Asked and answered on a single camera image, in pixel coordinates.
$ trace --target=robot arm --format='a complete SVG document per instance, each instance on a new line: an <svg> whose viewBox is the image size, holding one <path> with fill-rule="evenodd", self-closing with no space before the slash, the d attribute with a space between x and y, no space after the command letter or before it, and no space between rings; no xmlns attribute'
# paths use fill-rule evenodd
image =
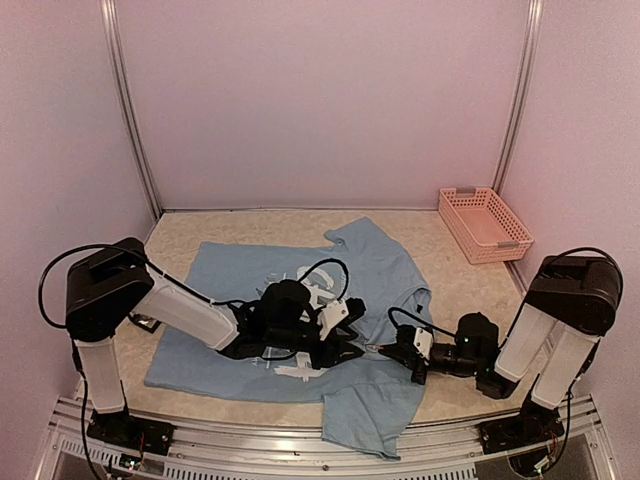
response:
<svg viewBox="0 0 640 480"><path fill-rule="evenodd" d="M139 240L124 239L73 264L67 274L65 326L94 406L87 433L127 448L145 438L146 451L168 449L169 424L128 413L113 343L127 316L154 318L232 359L262 356L272 346L307 352L313 368L329 368L364 353L350 343L357 335L349 328L364 311L362 300L340 297L314 308L309 289L296 280L271 284L252 302L215 302L162 273Z"/></svg>
<svg viewBox="0 0 640 480"><path fill-rule="evenodd" d="M621 293L622 275L610 258L547 257L501 347L498 327L475 313L460 319L451 334L454 344L434 343L429 325L398 325L396 343L382 346L380 353L410 368L416 383L424 384L428 371L476 377L484 395L504 399L557 329L553 352L520 414L480 426L485 453L538 443L564 433L557 407L613 326Z"/></svg>

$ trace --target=white wall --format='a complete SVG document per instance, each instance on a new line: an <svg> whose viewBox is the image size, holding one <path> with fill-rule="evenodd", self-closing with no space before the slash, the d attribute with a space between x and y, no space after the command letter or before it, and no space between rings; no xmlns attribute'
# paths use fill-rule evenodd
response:
<svg viewBox="0 0 640 480"><path fill-rule="evenodd" d="M593 392L623 472L640 471L640 15L633 0L547 0L504 197L545 255L594 245L624 270L613 330L580 388Z"/></svg>
<svg viewBox="0 0 640 480"><path fill-rule="evenodd" d="M166 208L435 207L489 185L528 2L118 2Z"/></svg>
<svg viewBox="0 0 640 480"><path fill-rule="evenodd" d="M77 376L45 325L46 263L152 220L125 136L97 1L5 1L0 14L0 477L26 478L58 395ZM62 321L64 272L47 306Z"/></svg>

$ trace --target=light blue shirt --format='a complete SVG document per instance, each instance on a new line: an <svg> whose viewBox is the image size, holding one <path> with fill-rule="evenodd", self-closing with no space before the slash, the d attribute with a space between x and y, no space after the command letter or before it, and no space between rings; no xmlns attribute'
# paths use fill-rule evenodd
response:
<svg viewBox="0 0 640 480"><path fill-rule="evenodd" d="M401 306L431 322L431 292L406 250L368 218L326 238L333 247L291 248L203 243L187 284L216 300L254 300L267 285L298 278L318 260L335 257L349 268L346 297L362 298L367 311L351 326L367 353L326 370L312 370L308 356L288 361L231 360L201 341L167 327L145 384L230 400L324 402L323 439L397 459L396 439L411 422L424 394L411 372L375 353L371 345L395 342L387 309ZM327 297L342 290L338 265L322 265L309 286ZM286 352L267 349L265 356Z"/></svg>

